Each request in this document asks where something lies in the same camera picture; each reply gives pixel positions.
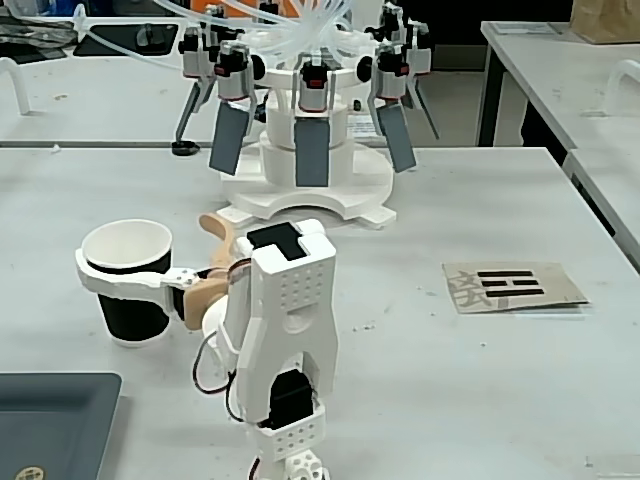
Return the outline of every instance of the desk leg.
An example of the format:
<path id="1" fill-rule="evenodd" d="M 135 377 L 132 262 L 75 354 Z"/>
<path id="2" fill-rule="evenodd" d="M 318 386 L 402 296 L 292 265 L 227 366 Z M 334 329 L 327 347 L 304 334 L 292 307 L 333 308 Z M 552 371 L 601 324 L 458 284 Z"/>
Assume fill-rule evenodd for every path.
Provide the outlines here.
<path id="1" fill-rule="evenodd" d="M 480 104 L 480 118 L 478 120 L 478 147 L 493 147 L 500 109 L 500 95 L 502 93 L 502 78 L 505 68 L 498 55 L 491 47 L 487 47 L 487 62 L 484 70 L 484 87 L 482 89 L 482 103 Z"/>

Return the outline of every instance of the black stripe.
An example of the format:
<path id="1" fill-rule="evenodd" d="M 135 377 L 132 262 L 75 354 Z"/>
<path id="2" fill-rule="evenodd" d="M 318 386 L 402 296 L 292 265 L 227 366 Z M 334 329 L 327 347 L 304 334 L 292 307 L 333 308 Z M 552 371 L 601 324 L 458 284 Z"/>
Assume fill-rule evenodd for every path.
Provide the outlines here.
<path id="1" fill-rule="evenodd" d="M 529 290 L 502 290 L 498 292 L 487 292 L 487 298 L 503 298 L 503 297 L 528 297 L 530 295 L 544 295 L 541 288 Z"/>
<path id="2" fill-rule="evenodd" d="M 504 280 L 483 280 L 482 286 L 485 288 L 490 287 L 508 287 L 509 284 Z"/>
<path id="3" fill-rule="evenodd" d="M 533 277 L 528 270 L 506 270 L 503 272 L 478 272 L 480 278 Z"/>
<path id="4" fill-rule="evenodd" d="M 537 280 L 514 280 L 513 284 L 517 287 L 532 287 L 540 285 Z"/>

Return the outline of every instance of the white circular base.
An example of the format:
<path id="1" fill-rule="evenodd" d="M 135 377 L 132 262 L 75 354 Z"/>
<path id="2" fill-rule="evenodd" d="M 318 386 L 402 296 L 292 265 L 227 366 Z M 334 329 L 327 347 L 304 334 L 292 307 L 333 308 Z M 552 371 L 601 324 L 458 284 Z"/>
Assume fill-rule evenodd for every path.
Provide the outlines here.
<path id="1" fill-rule="evenodd" d="M 277 186 L 262 173 L 258 148 L 246 148 L 235 176 L 222 175 L 225 196 L 231 203 L 217 213 L 236 227 L 255 219 L 268 220 L 295 207 L 331 210 L 344 220 L 358 220 L 372 228 L 384 228 L 396 220 L 396 212 L 384 206 L 391 196 L 394 172 L 378 151 L 356 145 L 353 179 L 349 185 L 328 188 Z"/>

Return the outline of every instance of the paper bag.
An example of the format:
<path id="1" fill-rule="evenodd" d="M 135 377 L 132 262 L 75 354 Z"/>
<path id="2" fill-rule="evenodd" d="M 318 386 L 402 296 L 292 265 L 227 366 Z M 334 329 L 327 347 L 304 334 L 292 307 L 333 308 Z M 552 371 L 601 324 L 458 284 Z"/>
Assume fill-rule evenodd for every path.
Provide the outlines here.
<path id="1" fill-rule="evenodd" d="M 574 0 L 571 29 L 591 43 L 640 42 L 640 0 Z"/>

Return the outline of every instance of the cup rim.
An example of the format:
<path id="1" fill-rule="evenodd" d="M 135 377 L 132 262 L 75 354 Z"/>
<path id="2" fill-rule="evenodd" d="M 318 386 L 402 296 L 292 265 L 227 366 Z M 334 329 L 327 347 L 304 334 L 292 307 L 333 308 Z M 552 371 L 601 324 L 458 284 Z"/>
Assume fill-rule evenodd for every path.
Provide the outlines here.
<path id="1" fill-rule="evenodd" d="M 166 234 L 166 245 L 159 252 L 157 252 L 157 253 L 155 253 L 153 255 L 150 255 L 149 257 L 144 258 L 144 259 L 142 259 L 140 261 L 131 262 L 131 263 L 114 264 L 114 263 L 105 262 L 105 261 L 102 261 L 102 260 L 98 260 L 98 259 L 92 258 L 91 255 L 87 254 L 87 248 L 86 247 L 87 247 L 88 243 L 91 240 L 93 240 L 97 235 L 101 234 L 107 228 L 114 227 L 114 226 L 117 226 L 117 225 L 127 224 L 127 223 L 138 223 L 138 224 L 142 223 L 142 224 L 147 224 L 147 225 L 153 225 L 154 227 L 159 227 L 160 230 L 162 230 L 163 233 Z M 160 260 L 162 257 L 164 257 L 167 253 L 169 253 L 171 251 L 172 246 L 173 246 L 173 233 L 171 233 L 171 230 L 166 225 L 164 225 L 162 223 L 159 223 L 159 222 L 154 222 L 153 220 L 146 220 L 146 219 L 143 219 L 143 218 L 129 218 L 129 219 L 125 219 L 125 220 L 116 220 L 115 222 L 105 223 L 104 225 L 101 225 L 101 226 L 95 228 L 94 230 L 89 232 L 86 237 L 84 237 L 84 240 L 82 240 L 82 245 L 81 245 L 80 248 L 82 250 L 82 255 L 84 256 L 85 260 L 89 264 L 93 264 L 93 265 L 96 265 L 98 267 L 103 267 L 103 268 L 110 268 L 110 269 L 114 269 L 114 270 L 126 270 L 126 269 L 130 269 L 130 268 L 144 267 L 145 265 L 149 265 L 149 264 L 157 262 L 158 260 Z"/>

